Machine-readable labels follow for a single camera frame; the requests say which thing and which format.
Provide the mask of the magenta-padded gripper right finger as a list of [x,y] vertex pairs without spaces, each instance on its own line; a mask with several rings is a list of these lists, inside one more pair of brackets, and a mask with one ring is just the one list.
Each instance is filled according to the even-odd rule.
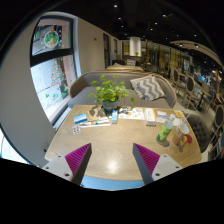
[[133,155],[145,185],[182,169],[168,154],[159,155],[136,143],[133,144]]

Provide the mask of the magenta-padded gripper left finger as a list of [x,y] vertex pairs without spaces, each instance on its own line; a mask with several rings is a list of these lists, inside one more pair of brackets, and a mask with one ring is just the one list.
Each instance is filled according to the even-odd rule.
[[65,156],[57,155],[43,167],[43,170],[80,185],[91,154],[92,147],[88,143]]

